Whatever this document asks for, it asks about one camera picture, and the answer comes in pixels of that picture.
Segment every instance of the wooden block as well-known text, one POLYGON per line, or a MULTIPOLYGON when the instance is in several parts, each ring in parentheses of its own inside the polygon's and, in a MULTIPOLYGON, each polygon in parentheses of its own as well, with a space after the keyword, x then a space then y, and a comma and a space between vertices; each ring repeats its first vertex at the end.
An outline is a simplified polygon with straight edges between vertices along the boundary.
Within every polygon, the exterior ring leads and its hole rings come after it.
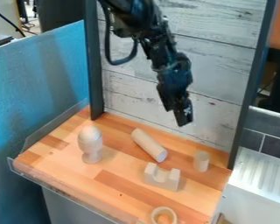
POLYGON ((163 171, 156 164, 148 163, 144 171, 144 182, 176 192, 179 188, 180 170, 163 171))

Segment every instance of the small wooden cylinder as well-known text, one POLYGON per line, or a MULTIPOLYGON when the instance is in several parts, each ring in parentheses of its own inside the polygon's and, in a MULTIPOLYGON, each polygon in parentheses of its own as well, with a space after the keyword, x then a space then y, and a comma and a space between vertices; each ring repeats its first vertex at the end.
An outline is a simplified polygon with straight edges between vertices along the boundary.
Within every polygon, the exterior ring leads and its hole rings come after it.
POLYGON ((199 151, 195 154, 194 168, 198 172, 206 172, 210 162, 210 155, 206 151, 199 151))
POLYGON ((168 155, 159 143, 141 129, 135 129, 131 134, 133 140, 148 154, 150 154, 157 162, 163 162, 168 155))

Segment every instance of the white wooden plank wall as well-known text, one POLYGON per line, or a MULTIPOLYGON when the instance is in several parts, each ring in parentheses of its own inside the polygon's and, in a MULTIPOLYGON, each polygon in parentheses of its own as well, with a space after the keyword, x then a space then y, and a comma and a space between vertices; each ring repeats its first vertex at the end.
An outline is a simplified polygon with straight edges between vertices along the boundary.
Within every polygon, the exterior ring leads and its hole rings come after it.
MULTIPOLYGON (((122 66, 104 58, 105 22, 99 9, 106 107, 113 113, 230 151, 266 0, 158 0, 176 34, 177 48, 192 61, 194 122, 179 128, 165 112, 156 74, 143 50, 122 66)), ((113 59, 130 52, 131 41, 112 37, 113 59)))

